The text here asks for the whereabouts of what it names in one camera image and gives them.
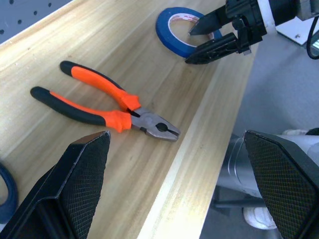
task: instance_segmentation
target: metal pliers head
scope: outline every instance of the metal pliers head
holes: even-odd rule
[[[150,112],[144,107],[134,111],[132,115],[132,128],[143,131],[146,135],[175,142],[178,140],[180,131],[174,125],[157,114]]]

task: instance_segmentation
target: wooden table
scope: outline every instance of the wooden table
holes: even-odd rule
[[[62,60],[96,69],[140,96],[182,135],[171,143],[135,130],[112,140],[88,238],[198,238],[254,55],[187,65],[155,33],[166,7],[202,13],[223,0],[75,0],[0,46],[0,160],[20,202],[68,144],[104,127],[68,119],[33,99],[42,86],[99,110],[105,93],[59,70]]]

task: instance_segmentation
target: roll of tape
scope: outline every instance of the roll of tape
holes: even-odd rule
[[[203,14],[185,7],[171,7],[162,11],[156,21],[156,33],[169,50],[175,54],[187,58],[190,56],[196,46],[190,45],[178,39],[171,31],[170,24],[177,20],[187,20],[196,23]],[[220,31],[215,31],[208,35],[210,39],[221,38]]]
[[[6,224],[18,207],[18,190],[10,172],[0,163],[0,177],[3,178],[7,188],[8,197],[0,205],[0,224]]]

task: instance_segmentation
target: pegboard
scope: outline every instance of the pegboard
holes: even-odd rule
[[[72,0],[0,0],[0,44]]]

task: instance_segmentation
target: gray carpet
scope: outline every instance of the gray carpet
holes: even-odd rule
[[[287,129],[319,127],[319,61],[305,49],[278,35],[260,43],[233,129],[280,134]],[[221,199],[241,199],[222,189]],[[277,230],[263,231],[245,223],[241,209],[227,213],[209,209],[200,239],[276,239]]]

